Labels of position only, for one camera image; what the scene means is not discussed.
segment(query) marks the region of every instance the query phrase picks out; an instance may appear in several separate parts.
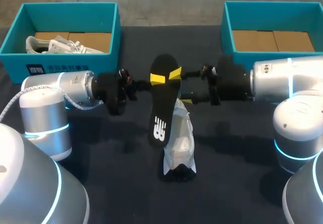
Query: shoe sole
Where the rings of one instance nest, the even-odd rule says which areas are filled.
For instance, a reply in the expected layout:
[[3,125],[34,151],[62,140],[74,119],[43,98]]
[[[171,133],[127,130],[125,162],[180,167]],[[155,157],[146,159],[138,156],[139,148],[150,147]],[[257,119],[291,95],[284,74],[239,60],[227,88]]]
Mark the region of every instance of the shoe sole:
[[168,144],[176,99],[181,87],[181,68],[171,55],[158,56],[150,68],[152,110],[148,140],[153,147]]

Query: glowing blue light ring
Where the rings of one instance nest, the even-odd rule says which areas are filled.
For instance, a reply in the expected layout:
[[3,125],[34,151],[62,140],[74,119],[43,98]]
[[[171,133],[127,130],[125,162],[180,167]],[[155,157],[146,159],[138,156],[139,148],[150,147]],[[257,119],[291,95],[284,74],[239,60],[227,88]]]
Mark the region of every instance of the glowing blue light ring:
[[293,171],[288,170],[287,168],[285,168],[284,166],[282,166],[280,163],[279,163],[279,165],[280,165],[280,167],[281,167],[283,170],[285,170],[286,172],[288,172],[288,173],[290,173],[290,174],[292,174],[292,175],[294,175],[294,174],[295,174]]
[[[288,61],[288,64],[289,65],[292,65],[293,64],[293,61],[291,58],[288,58],[287,59]],[[290,74],[288,76],[288,91],[289,91],[289,97],[291,98],[293,96],[293,74]]]
[[322,194],[321,189],[318,186],[318,182],[317,182],[317,178],[316,178],[316,162],[317,162],[318,156],[321,154],[322,151],[323,151],[323,149],[318,153],[318,155],[316,156],[316,158],[314,159],[314,162],[313,162],[313,181],[314,181],[314,185],[315,185],[317,194],[320,197],[321,201],[323,202],[323,194]]
[[62,131],[64,129],[66,129],[67,127],[69,127],[69,124],[67,124],[66,126],[54,129],[54,130],[50,130],[50,131],[45,131],[45,132],[25,132],[25,135],[27,136],[41,136],[41,135],[46,135],[46,134],[51,134],[51,133],[55,133],[55,132],[59,132]]
[[55,208],[57,206],[57,203],[59,201],[59,198],[60,198],[60,195],[61,195],[61,189],[62,189],[62,175],[61,175],[61,171],[60,171],[60,168],[59,166],[57,165],[57,163],[53,160],[56,168],[57,168],[57,173],[58,173],[58,176],[59,176],[59,184],[58,184],[58,187],[57,187],[57,192],[56,192],[56,196],[55,196],[55,199],[54,199],[54,202],[48,212],[48,214],[46,215],[45,219],[42,221],[41,224],[46,224],[48,222],[48,220],[51,218],[53,212],[55,211]]
[[277,145],[276,143],[276,140],[274,139],[274,143],[275,143],[275,147],[276,149],[278,150],[278,152],[280,152],[283,156],[287,157],[287,158],[290,158],[290,159],[293,159],[293,160],[299,160],[299,161],[306,161],[306,160],[310,160],[310,159],[313,159],[315,158],[316,156],[319,155],[319,153],[323,150],[323,148],[320,150],[320,152],[318,152],[317,154],[315,154],[314,156],[311,156],[311,157],[305,157],[305,158],[300,158],[300,157],[292,157],[292,156],[289,156],[287,155],[286,153],[284,153]]

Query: white sneaker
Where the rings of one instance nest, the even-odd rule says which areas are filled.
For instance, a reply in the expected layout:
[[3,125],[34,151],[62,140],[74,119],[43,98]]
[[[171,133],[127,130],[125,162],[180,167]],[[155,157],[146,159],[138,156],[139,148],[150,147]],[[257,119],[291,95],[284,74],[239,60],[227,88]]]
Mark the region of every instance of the white sneaker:
[[179,99],[176,100],[171,135],[164,152],[164,175],[173,170],[196,173],[193,127],[189,113]]
[[29,54],[103,53],[102,51],[80,45],[79,41],[74,43],[62,38],[61,36],[57,36],[55,39],[50,41],[38,40],[33,36],[29,36],[26,39],[26,52]]

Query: teal box wall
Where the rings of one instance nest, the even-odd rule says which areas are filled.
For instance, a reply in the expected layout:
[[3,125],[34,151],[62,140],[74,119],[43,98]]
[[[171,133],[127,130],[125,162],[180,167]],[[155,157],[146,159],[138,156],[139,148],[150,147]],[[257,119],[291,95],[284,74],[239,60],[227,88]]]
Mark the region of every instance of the teal box wall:
[[[233,30],[306,31],[315,52],[237,51]],[[315,2],[225,2],[221,24],[225,54],[252,69],[256,61],[323,54],[323,7]]]
[[[36,31],[111,33],[104,54],[27,54],[26,38]],[[117,3],[22,4],[0,48],[0,60],[16,84],[30,76],[26,65],[46,73],[91,70],[114,72],[118,67],[121,24]]]

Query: dark tablecloth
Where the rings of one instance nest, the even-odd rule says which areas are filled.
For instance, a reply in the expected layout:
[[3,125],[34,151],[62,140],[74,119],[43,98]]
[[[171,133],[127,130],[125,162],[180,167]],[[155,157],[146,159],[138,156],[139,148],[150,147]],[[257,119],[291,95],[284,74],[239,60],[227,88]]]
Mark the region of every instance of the dark tablecloth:
[[[0,37],[5,33],[0,30]],[[222,53],[220,27],[123,28],[120,63],[134,78],[148,79],[150,64],[164,52],[192,70],[215,64]],[[202,87],[198,79],[183,82],[184,91]],[[1,110],[18,90],[0,65]],[[147,92],[138,98],[120,117],[110,117],[104,106],[68,113],[73,152],[61,164],[88,191],[90,224],[286,223],[281,197],[287,176],[274,154],[274,105],[188,105],[197,177],[165,183],[157,174],[161,150],[147,141],[151,98]],[[3,123],[23,132],[18,103]]]

